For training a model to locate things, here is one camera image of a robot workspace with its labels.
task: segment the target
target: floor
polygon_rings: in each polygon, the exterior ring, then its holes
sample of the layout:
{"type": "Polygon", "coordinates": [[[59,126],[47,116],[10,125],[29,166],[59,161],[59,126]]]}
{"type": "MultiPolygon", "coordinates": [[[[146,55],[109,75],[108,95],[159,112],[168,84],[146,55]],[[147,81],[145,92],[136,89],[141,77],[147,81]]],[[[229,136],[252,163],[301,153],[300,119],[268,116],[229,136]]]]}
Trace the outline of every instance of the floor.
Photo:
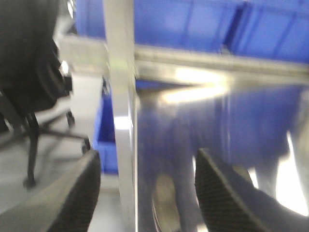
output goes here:
{"type": "MultiPolygon", "coordinates": [[[[101,78],[74,75],[73,88],[70,99],[61,99],[53,110],[37,114],[38,120],[43,121],[57,112],[71,108],[76,121],[72,130],[87,134],[92,140],[101,78]]],[[[57,130],[66,128],[65,119],[55,124],[57,130]]],[[[81,156],[81,143],[67,139],[62,141],[41,138],[35,170],[38,184],[30,191],[22,184],[27,171],[27,150],[28,141],[24,140],[0,151],[0,213],[26,200],[68,170],[81,156]]],[[[102,175],[101,180],[101,192],[89,232],[124,232],[118,177],[102,175]]]]}

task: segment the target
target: office chair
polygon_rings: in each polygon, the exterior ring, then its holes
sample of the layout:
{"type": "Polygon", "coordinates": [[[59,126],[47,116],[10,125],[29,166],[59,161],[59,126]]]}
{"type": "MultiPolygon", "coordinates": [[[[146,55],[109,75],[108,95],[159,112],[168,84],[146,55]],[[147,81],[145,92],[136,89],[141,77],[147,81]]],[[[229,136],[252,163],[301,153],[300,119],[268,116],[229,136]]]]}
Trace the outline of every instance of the office chair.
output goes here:
{"type": "Polygon", "coordinates": [[[71,78],[59,68],[58,48],[53,33],[58,12],[58,0],[28,0],[0,2],[0,121],[12,125],[14,141],[29,136],[27,188],[35,186],[34,166],[40,135],[84,141],[83,153],[90,149],[86,136],[62,133],[49,126],[66,116],[69,127],[74,125],[71,111],[38,124],[36,112],[51,109],[61,97],[72,90],[71,78]]]}
{"type": "Polygon", "coordinates": [[[196,161],[196,192],[209,232],[307,232],[309,219],[236,173],[219,156],[201,149],[196,161]]]}
{"type": "Polygon", "coordinates": [[[0,232],[86,232],[98,201],[100,160],[88,151],[27,201],[0,215],[0,232]]]}

